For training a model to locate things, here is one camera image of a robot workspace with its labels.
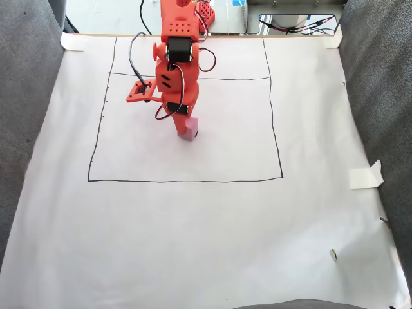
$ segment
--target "gray fabric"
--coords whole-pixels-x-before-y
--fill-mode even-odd
[[[241,309],[362,309],[348,304],[318,301],[315,299],[298,299],[277,304],[257,304],[255,306],[240,307]]]
[[[48,0],[53,10],[54,17],[59,24],[59,27],[63,29],[64,17],[66,16],[66,0]]]
[[[340,53],[349,102],[412,292],[412,1],[349,0]]]
[[[47,0],[0,1],[0,265],[63,56]]]

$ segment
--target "black cable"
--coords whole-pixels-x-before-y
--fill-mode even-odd
[[[142,2],[140,3],[140,9],[139,9],[140,19],[142,20],[144,28],[146,28],[147,32],[149,32],[149,34],[151,35],[152,33],[150,32],[150,30],[148,29],[148,27],[146,26],[146,24],[144,23],[144,20],[143,20],[143,16],[142,16],[143,3],[144,3],[144,0],[142,0]]]
[[[67,15],[66,15],[66,20],[67,20],[67,23],[69,24],[69,26],[71,26],[71,29],[73,29],[73,31],[75,33],[79,33],[79,31],[76,29],[76,27],[73,26],[73,24],[71,23],[71,21],[70,21],[69,17],[67,17]]]
[[[285,28],[285,27],[275,27],[274,25],[268,24],[268,23],[262,21],[261,19],[259,19],[259,22],[263,23],[264,25],[266,25],[266,26],[269,27],[270,29],[275,29],[275,30],[284,31],[284,32],[285,32],[285,31],[289,31],[290,33],[297,33],[297,32],[301,32],[301,31],[302,31],[302,30],[301,30],[301,31],[298,31],[298,30],[303,29],[303,28],[306,28],[306,27],[307,27],[307,28],[304,29],[304,30],[313,28],[313,27],[310,27],[310,26],[313,25],[313,24],[315,24],[314,27],[318,27],[318,26],[324,24],[325,21],[329,21],[329,20],[331,20],[332,18],[333,18],[333,16],[332,16],[332,17],[328,17],[328,18],[324,18],[324,19],[321,19],[320,21],[316,21],[316,22],[314,22],[314,23],[312,23],[312,24],[307,24],[307,25],[305,25],[305,26],[297,27],[297,28],[296,28],[296,27],[289,27],[289,28]]]
[[[162,109],[162,107],[163,107],[163,104],[159,107],[159,109],[157,110],[157,112],[156,112],[156,114],[154,114],[154,117],[155,117],[155,119],[156,120],[163,120],[163,119],[165,119],[165,118],[167,118],[167,117],[170,117],[171,115],[174,115],[174,114],[176,114],[177,112],[178,112],[178,110],[181,108],[181,106],[183,105],[183,100],[184,100],[184,98],[185,98],[185,77],[183,76],[183,71],[182,71],[182,69],[181,69],[181,67],[179,67],[177,64],[172,64],[172,66],[176,66],[178,69],[179,69],[179,71],[180,71],[180,78],[181,78],[181,80],[182,80],[182,86],[181,86],[181,88],[180,88],[180,105],[179,105],[179,107],[176,109],[176,111],[174,111],[173,113],[169,113],[169,114],[167,114],[166,116],[162,116],[162,117],[160,117],[160,118],[157,118],[157,115],[159,114],[159,111]]]
[[[211,54],[213,55],[213,57],[214,57],[214,62],[213,62],[212,67],[211,67],[210,69],[208,69],[208,70],[203,70],[200,66],[199,66],[199,69],[200,69],[200,71],[202,71],[202,72],[210,72],[210,71],[212,71],[212,70],[214,69],[214,67],[215,67],[215,65],[216,65],[216,55],[214,54],[213,51],[208,50],[206,47],[201,47],[201,48],[199,48],[199,52],[202,51],[202,50],[207,50],[209,53],[211,53]]]
[[[133,69],[133,72],[134,72],[135,75],[139,78],[140,82],[141,82],[142,85],[144,86],[144,89],[146,89],[146,88],[147,88],[147,84],[144,82],[143,77],[141,76],[141,74],[140,74],[140,73],[138,72],[138,70],[136,69],[135,65],[133,64],[133,60],[132,60],[132,58],[131,58],[131,50],[132,50],[132,47],[133,47],[133,42],[134,42],[135,39],[136,39],[139,35],[141,35],[141,34],[146,35],[146,33],[144,33],[143,31],[141,31],[141,32],[139,32],[138,34],[136,34],[134,38],[131,39],[130,46],[129,46],[129,62],[130,62],[131,68]]]

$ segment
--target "orange robot part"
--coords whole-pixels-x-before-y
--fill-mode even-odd
[[[187,140],[192,140],[198,130],[197,118],[191,117],[199,95],[198,42],[199,31],[203,27],[195,14],[196,7],[209,26],[214,20],[214,11],[208,3],[190,0],[160,1],[162,43],[153,45],[156,78],[145,80],[147,87],[140,81],[135,82],[126,98],[127,102],[161,102],[167,116],[173,118],[178,135]],[[156,88],[162,93],[160,98],[153,97]]]

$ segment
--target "white paper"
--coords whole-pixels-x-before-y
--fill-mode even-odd
[[[81,35],[62,33],[60,44],[65,50],[83,52],[87,45],[87,38]]]
[[[349,171],[349,183],[351,189],[376,188],[384,182],[380,172],[380,160],[366,169],[351,169]]]
[[[126,102],[132,77],[109,79],[115,38],[88,39],[83,53],[64,54],[28,166],[0,273],[2,308],[228,309],[291,299],[405,308],[377,190],[348,187],[348,170],[368,161],[330,67],[341,64],[322,40],[265,39],[270,85],[262,39],[208,39],[222,69],[202,78],[264,79],[200,79],[199,135],[183,143],[172,120],[154,119],[156,103]],[[112,72],[127,72],[118,50]],[[259,181],[280,170],[283,178]],[[194,177],[256,181],[144,180]]]

